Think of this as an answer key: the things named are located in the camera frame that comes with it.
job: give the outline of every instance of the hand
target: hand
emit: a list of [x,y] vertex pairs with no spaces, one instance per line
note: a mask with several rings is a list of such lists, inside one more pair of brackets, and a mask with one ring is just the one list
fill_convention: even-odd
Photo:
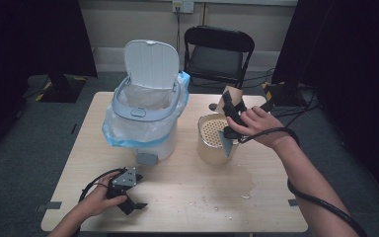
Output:
[[110,178],[117,174],[118,172],[114,172],[102,177],[97,186],[75,208],[83,209],[85,214],[90,217],[99,215],[106,209],[125,202],[127,196],[118,196],[111,199],[106,197]]
[[[246,136],[252,136],[274,127],[283,127],[282,123],[278,119],[271,114],[268,114],[258,106],[254,106],[241,114],[241,120],[247,126],[238,125],[229,117],[226,119],[230,127]],[[269,135],[259,136],[255,138],[255,141],[262,143],[267,147],[274,148],[285,137],[290,136],[285,132],[279,131],[273,132]]]

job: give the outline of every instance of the open lid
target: open lid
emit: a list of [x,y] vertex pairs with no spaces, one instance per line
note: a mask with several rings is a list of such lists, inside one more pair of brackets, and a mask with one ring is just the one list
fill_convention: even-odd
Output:
[[180,61],[172,46],[153,40],[133,40],[125,46],[124,60],[132,85],[173,89]]

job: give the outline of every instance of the gray carpet floor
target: gray carpet floor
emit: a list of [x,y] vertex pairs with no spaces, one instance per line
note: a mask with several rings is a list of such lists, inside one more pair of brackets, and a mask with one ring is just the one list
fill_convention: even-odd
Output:
[[[28,98],[22,116],[0,141],[0,236],[46,235],[40,229],[44,212],[38,211],[38,206],[50,201],[93,96],[100,91],[113,91],[124,76],[121,72],[104,72],[98,79],[89,78],[74,104],[38,103],[35,96]],[[269,81],[265,73],[251,72],[247,78],[253,79],[245,82],[244,93],[263,95],[260,83]],[[31,88],[26,95],[39,89],[45,79],[45,76],[30,78]],[[190,86],[191,93],[221,94],[223,91],[222,84],[202,80],[194,80],[194,84],[198,86]],[[304,91],[304,97],[311,100],[312,91]],[[348,151],[336,124],[318,103],[313,99],[312,107],[316,105],[316,109],[304,113],[290,127],[297,132],[310,160],[333,185],[368,236],[379,236],[379,186]],[[275,108],[272,113],[287,124],[294,118],[287,115],[295,112],[299,109]],[[243,233],[221,236],[242,235],[247,236]],[[114,235],[81,233],[80,236]],[[256,236],[311,236],[311,233],[257,233]]]

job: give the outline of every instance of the beige basket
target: beige basket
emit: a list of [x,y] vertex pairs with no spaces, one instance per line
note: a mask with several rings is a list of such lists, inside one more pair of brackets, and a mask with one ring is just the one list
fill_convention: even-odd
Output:
[[196,150],[204,162],[211,165],[223,165],[233,157],[238,142],[232,141],[231,152],[227,153],[219,136],[219,131],[222,131],[227,125],[226,117],[221,114],[212,114],[199,118],[199,136]]

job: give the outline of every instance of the baseboard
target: baseboard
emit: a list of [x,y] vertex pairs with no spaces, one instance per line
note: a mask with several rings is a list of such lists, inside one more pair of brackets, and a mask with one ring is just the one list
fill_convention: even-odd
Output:
[[[94,60],[98,72],[125,71],[122,47],[95,47]],[[267,71],[274,68],[279,51],[254,51],[248,71]],[[184,65],[184,52],[180,52],[180,69]]]

